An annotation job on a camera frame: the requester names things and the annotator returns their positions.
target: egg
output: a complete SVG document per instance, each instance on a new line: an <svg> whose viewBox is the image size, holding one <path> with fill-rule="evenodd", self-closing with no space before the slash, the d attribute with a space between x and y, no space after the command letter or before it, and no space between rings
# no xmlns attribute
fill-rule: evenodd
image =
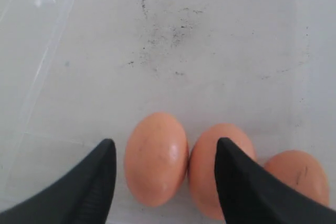
<svg viewBox="0 0 336 224"><path fill-rule="evenodd" d="M186 134L175 117L163 112L147 116L125 149L124 173L130 192L146 206L163 205L183 182L188 156Z"/></svg>
<svg viewBox="0 0 336 224"><path fill-rule="evenodd" d="M217 142L221 137L229 137L249 157L256 159L252 142L233 124L214 125L197 140L188 169L189 189L198 209L204 215L216 220L224 220L214 174Z"/></svg>
<svg viewBox="0 0 336 224"><path fill-rule="evenodd" d="M328 178L321 164L302 151L285 151L272 157L265 170L301 194L329 205Z"/></svg>

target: black pointed object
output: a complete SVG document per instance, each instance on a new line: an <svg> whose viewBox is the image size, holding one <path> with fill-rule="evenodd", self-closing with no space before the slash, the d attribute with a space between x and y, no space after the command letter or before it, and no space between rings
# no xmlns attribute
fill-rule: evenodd
<svg viewBox="0 0 336 224"><path fill-rule="evenodd" d="M229 138L217 143L215 178L227 224L335 224L336 212L273 177Z"/></svg>
<svg viewBox="0 0 336 224"><path fill-rule="evenodd" d="M116 177L113 140L103 140L68 174L0 214L1 224L103 224Z"/></svg>

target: brown egg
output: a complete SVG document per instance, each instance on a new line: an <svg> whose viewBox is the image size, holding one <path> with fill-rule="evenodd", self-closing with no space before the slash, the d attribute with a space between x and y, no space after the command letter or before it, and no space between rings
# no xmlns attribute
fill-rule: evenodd
<svg viewBox="0 0 336 224"><path fill-rule="evenodd" d="M282 152L265 164L265 170L303 195L329 205L328 178L320 163L310 154Z"/></svg>
<svg viewBox="0 0 336 224"><path fill-rule="evenodd" d="M171 199L184 180L188 142L182 125L167 113L143 119L131 134L124 156L124 172L132 195L146 206Z"/></svg>
<svg viewBox="0 0 336 224"><path fill-rule="evenodd" d="M214 174L217 142L221 137L229 137L248 156L256 159L252 142L233 124L214 125L199 137L190 158L189 188L198 209L204 215L217 220L224 220Z"/></svg>

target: white plastic container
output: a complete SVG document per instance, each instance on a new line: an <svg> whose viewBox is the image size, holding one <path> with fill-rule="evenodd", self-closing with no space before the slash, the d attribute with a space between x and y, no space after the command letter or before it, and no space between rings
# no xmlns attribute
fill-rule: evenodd
<svg viewBox="0 0 336 224"><path fill-rule="evenodd" d="M212 223L186 183L157 209L129 193L125 143L154 111L174 114L190 146L210 125L232 122L261 163L291 148L313 154L336 208L332 1L0 0L0 208L111 137L109 223Z"/></svg>

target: plastic bin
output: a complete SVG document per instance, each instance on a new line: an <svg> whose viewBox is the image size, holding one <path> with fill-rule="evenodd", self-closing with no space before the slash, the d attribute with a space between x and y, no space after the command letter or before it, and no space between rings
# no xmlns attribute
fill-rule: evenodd
<svg viewBox="0 0 336 224"><path fill-rule="evenodd" d="M174 114L191 147L232 122L261 163L291 148L313 154L336 208L335 15L332 0L0 0L0 208L111 137L109 223L212 223L186 183L156 209L129 193L125 143L154 111Z"/></svg>

